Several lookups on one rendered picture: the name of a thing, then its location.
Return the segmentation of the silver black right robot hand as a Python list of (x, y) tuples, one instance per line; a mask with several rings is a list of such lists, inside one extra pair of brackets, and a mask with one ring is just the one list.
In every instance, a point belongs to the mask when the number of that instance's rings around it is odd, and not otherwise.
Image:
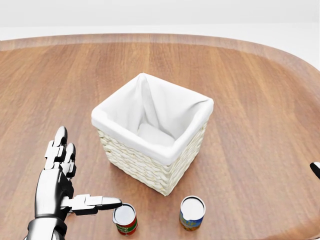
[(320, 162), (319, 161), (312, 162), (309, 166), (310, 166), (312, 172), (320, 180)]

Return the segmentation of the blue yellow labelled tin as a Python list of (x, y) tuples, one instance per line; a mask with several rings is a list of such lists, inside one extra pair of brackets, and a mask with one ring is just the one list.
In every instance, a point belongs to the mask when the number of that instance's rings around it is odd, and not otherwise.
[(206, 205), (195, 195), (186, 196), (180, 204), (179, 222), (186, 231), (197, 230), (204, 219)]

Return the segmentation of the red labelled soup tin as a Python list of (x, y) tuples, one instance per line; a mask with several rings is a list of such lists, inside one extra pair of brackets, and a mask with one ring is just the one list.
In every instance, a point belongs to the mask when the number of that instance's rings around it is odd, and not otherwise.
[(121, 235), (129, 236), (136, 232), (138, 219), (135, 208), (129, 203), (113, 210), (112, 221)]

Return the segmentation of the white lined wicker basket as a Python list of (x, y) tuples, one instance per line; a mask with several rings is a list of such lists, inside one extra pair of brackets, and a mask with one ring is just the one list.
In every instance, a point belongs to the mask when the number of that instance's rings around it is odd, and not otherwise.
[(168, 196), (200, 151), (212, 98), (140, 73), (91, 113), (108, 160)]

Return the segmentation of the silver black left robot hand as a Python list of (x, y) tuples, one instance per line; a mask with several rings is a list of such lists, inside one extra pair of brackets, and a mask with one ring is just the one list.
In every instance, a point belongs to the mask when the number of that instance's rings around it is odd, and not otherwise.
[(123, 202), (116, 197), (74, 196), (71, 179), (76, 175), (76, 147), (68, 143), (65, 126), (58, 128), (54, 140), (48, 143), (45, 166), (41, 171), (35, 193), (35, 217), (54, 217), (65, 220), (68, 213), (77, 216), (95, 215), (98, 211), (113, 210)]

